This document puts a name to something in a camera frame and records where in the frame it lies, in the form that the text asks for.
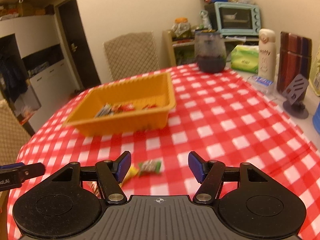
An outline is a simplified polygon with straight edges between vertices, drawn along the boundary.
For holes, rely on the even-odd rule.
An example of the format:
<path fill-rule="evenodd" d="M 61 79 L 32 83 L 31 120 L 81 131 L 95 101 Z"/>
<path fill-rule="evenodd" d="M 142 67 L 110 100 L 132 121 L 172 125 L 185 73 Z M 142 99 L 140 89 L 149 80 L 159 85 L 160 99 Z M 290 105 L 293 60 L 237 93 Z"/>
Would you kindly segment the clear pastry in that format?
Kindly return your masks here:
<path fill-rule="evenodd" d="M 95 118 L 107 116 L 107 115 L 113 115 L 114 111 L 112 110 L 111 104 L 105 104 L 95 115 Z"/>

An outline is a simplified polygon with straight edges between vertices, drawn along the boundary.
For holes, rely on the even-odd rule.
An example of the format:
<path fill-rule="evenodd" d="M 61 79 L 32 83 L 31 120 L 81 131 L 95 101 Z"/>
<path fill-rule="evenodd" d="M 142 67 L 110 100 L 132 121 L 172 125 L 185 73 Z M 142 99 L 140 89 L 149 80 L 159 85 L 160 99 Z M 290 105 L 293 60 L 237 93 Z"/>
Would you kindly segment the dark door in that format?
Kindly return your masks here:
<path fill-rule="evenodd" d="M 67 0 L 57 7 L 67 47 L 82 87 L 85 89 L 101 84 L 89 50 L 76 0 Z"/>

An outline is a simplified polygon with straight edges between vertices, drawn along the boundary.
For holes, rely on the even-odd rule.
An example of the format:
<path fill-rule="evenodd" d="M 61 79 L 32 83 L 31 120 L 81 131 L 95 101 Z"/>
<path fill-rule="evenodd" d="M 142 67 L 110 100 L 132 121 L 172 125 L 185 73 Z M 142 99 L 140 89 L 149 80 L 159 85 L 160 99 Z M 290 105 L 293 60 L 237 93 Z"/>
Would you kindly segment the sunflower print package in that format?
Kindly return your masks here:
<path fill-rule="evenodd" d="M 314 62 L 312 63 L 310 69 L 309 82 L 310 86 L 313 89 L 314 93 L 319 96 L 320 95 L 320 72 L 319 72 L 319 53 L 316 55 Z"/>

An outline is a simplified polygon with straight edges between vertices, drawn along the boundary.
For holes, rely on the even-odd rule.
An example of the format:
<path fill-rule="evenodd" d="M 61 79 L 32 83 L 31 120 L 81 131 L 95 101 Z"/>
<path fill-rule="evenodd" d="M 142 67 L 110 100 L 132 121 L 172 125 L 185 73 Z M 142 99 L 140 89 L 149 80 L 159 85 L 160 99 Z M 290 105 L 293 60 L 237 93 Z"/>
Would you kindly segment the wooden shelf unit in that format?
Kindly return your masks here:
<path fill-rule="evenodd" d="M 195 62 L 193 38 L 176 39 L 173 37 L 171 30 L 164 30 L 162 32 L 163 43 L 168 58 L 168 66 L 174 67 L 182 64 L 189 64 Z M 227 61 L 230 60 L 229 54 L 233 48 L 238 44 L 244 45 L 257 45 L 258 37 L 245 37 L 245 36 L 226 36 L 223 38 L 226 51 Z"/>

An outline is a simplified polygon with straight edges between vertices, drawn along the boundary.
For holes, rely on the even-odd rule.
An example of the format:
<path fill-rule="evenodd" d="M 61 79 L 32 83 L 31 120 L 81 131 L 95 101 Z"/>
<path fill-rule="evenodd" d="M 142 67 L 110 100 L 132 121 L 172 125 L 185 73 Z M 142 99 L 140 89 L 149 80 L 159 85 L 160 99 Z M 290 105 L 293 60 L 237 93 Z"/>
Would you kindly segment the dark glass jar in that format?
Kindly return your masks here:
<path fill-rule="evenodd" d="M 200 71 L 220 73 L 226 66 L 226 46 L 218 31 L 204 30 L 195 34 L 195 61 Z"/>

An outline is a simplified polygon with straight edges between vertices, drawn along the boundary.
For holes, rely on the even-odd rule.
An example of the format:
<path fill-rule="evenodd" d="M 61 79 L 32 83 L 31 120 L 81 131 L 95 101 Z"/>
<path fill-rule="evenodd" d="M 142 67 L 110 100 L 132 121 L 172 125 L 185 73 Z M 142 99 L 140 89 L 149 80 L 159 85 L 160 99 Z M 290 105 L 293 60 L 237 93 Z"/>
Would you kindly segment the blue thermos jug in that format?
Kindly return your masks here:
<path fill-rule="evenodd" d="M 313 115 L 312 123 L 317 133 L 320 134 L 320 103 L 318 104 L 317 109 Z"/>

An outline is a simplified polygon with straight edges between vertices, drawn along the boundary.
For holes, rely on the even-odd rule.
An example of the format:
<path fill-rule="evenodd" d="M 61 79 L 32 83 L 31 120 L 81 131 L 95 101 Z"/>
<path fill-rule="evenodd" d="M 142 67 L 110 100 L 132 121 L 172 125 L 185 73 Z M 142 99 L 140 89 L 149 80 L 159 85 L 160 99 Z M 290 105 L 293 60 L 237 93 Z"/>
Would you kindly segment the beige quilted chair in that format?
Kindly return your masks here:
<path fill-rule="evenodd" d="M 153 32 L 128 33 L 104 42 L 114 81 L 160 69 Z"/>
<path fill-rule="evenodd" d="M 6 100 L 1 100 L 0 105 L 0 163 L 13 164 L 18 153 L 31 136 L 20 125 Z"/>

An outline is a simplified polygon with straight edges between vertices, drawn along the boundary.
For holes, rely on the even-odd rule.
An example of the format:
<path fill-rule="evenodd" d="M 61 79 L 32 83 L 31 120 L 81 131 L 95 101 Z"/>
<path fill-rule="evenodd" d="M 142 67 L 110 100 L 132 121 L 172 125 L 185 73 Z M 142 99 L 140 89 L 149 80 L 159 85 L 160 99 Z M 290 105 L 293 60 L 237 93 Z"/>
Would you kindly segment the orange plastic tray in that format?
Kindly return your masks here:
<path fill-rule="evenodd" d="M 171 75 L 148 74 L 92 89 L 63 125 L 86 137 L 161 129 L 175 105 Z"/>

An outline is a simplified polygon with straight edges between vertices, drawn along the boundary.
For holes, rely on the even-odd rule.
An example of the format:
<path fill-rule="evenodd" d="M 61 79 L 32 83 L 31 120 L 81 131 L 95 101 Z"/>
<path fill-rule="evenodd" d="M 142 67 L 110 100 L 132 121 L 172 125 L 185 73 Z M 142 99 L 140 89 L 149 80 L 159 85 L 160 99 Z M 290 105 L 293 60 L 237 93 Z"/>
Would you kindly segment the light blue toaster oven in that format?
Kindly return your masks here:
<path fill-rule="evenodd" d="M 214 9 L 217 29 L 222 35 L 258 36 L 261 17 L 257 5 L 215 2 Z"/>

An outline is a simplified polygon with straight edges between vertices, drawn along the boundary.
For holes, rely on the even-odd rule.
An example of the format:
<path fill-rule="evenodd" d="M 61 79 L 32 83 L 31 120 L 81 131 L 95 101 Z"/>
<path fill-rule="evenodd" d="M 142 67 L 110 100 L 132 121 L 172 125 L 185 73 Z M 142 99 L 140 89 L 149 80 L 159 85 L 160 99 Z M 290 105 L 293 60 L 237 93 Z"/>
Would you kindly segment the small red candy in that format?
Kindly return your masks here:
<path fill-rule="evenodd" d="M 146 110 L 146 109 L 152 109 L 152 108 L 157 108 L 158 106 L 156 104 L 153 104 L 153 105 L 146 105 L 143 107 L 143 110 Z"/>

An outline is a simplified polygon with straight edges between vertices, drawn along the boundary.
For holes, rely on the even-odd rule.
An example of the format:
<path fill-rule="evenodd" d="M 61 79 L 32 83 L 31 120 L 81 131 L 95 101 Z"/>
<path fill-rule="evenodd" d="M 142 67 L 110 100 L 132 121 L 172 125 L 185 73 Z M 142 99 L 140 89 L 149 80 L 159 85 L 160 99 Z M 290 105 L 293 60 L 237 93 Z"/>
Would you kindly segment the green candy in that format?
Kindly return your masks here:
<path fill-rule="evenodd" d="M 162 162 L 160 160 L 147 160 L 138 164 L 139 175 L 143 176 L 145 174 L 159 174 L 161 171 Z"/>

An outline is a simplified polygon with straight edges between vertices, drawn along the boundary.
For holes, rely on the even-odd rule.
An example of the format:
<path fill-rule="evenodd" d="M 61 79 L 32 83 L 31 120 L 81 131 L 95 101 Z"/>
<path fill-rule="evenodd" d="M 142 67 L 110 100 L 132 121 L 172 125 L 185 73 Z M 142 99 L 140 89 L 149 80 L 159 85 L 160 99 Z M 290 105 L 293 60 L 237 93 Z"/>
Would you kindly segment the white miffy bottle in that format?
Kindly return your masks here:
<path fill-rule="evenodd" d="M 271 29 L 259 31 L 258 76 L 274 81 L 276 70 L 276 34 Z"/>

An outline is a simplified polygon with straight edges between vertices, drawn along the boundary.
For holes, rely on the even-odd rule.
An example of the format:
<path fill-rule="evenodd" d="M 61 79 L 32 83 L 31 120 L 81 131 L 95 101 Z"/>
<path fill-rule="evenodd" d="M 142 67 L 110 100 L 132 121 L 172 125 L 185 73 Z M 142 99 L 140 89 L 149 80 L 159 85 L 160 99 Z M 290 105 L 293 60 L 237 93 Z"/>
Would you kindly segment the orange lid snack jar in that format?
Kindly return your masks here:
<path fill-rule="evenodd" d="M 176 18 L 171 30 L 178 39 L 191 38 L 193 36 L 191 25 L 186 17 Z"/>

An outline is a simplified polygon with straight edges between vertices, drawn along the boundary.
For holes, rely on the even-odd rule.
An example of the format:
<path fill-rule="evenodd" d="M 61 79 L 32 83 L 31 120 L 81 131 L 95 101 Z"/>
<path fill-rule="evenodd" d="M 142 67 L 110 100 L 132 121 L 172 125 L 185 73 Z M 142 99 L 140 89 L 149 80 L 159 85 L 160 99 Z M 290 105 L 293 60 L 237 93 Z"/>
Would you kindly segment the white cabinet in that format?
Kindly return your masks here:
<path fill-rule="evenodd" d="M 76 85 L 65 61 L 53 16 L 1 21 L 1 73 L 18 114 L 38 131 L 71 98 Z"/>

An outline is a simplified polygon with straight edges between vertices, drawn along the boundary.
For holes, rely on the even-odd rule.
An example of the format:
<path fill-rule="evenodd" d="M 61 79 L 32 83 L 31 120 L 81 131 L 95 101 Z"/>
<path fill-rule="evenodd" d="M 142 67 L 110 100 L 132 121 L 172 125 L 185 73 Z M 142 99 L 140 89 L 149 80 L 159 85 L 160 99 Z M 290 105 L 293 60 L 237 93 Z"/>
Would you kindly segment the brown thermos flask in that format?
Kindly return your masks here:
<path fill-rule="evenodd" d="M 280 55 L 277 91 L 281 94 L 291 81 L 302 74 L 310 76 L 312 40 L 293 33 L 280 33 Z"/>

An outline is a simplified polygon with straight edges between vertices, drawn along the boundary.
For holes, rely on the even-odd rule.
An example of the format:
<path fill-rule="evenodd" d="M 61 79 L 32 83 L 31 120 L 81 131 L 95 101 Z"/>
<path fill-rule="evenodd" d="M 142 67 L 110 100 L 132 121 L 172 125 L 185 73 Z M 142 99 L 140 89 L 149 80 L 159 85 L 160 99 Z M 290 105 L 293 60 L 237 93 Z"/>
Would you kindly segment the blue tissue packet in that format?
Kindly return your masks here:
<path fill-rule="evenodd" d="M 274 90 L 274 82 L 257 75 L 250 76 L 247 82 L 263 94 L 271 94 Z"/>

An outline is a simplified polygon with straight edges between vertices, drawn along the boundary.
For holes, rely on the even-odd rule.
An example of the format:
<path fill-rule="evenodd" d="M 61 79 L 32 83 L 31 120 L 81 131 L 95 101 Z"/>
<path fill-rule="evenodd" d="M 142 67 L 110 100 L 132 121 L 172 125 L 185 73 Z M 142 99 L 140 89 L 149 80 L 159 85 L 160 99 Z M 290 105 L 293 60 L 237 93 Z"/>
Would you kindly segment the large red snack packet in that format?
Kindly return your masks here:
<path fill-rule="evenodd" d="M 132 103 L 113 105 L 112 110 L 114 113 L 135 111 L 136 108 Z"/>

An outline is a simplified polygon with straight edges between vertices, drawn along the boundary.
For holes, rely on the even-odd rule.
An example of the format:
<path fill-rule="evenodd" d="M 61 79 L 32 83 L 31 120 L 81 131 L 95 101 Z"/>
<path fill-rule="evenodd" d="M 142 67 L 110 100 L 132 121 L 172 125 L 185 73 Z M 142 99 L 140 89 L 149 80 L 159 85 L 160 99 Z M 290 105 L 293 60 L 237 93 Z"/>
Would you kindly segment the grey phone stand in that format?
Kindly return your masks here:
<path fill-rule="evenodd" d="M 302 74 L 298 74 L 283 91 L 282 95 L 286 98 L 283 109 L 292 117 L 308 118 L 309 112 L 300 98 L 306 92 L 308 85 L 309 81 Z"/>

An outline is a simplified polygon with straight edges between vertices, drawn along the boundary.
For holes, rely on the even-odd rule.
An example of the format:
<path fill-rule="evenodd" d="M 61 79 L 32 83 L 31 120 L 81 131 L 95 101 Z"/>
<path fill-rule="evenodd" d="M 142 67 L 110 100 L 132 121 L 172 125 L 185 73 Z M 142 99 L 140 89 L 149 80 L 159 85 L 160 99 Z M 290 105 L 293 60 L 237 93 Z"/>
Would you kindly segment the red white checkered tablecloth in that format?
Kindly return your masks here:
<path fill-rule="evenodd" d="M 298 195 L 307 209 L 303 239 L 319 239 L 319 134 L 312 119 L 295 120 L 281 109 L 281 97 L 257 92 L 242 74 L 201 73 L 194 64 L 169 68 L 176 107 L 163 129 L 84 137 L 63 122 L 84 100 L 82 92 L 66 103 L 24 145 L 17 157 L 41 162 L 52 174 L 71 161 L 91 166 L 130 151 L 132 162 L 162 163 L 158 175 L 136 177 L 127 195 L 193 195 L 198 183 L 188 168 L 188 153 L 227 166 L 247 161 Z"/>

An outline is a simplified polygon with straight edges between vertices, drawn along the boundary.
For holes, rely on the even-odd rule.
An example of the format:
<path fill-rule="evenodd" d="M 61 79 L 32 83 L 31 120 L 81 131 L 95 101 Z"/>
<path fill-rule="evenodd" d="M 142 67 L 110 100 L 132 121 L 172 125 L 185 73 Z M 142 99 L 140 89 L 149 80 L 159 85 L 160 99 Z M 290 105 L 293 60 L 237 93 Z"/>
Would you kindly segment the green wet wipes pack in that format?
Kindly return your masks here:
<path fill-rule="evenodd" d="M 237 45 L 231 52 L 231 68 L 248 73 L 258 73 L 259 47 Z"/>

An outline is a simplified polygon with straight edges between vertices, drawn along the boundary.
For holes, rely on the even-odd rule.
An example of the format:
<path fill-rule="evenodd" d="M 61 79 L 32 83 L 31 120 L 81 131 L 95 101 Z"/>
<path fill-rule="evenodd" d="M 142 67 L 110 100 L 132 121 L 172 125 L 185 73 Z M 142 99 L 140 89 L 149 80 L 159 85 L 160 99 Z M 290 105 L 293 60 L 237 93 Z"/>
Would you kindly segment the green yellow candy packet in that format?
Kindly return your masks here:
<path fill-rule="evenodd" d="M 127 183 L 130 179 L 137 176 L 138 174 L 139 174 L 139 169 L 133 165 L 130 166 L 126 176 L 124 177 L 123 181 L 119 185 L 122 187 L 125 183 Z"/>

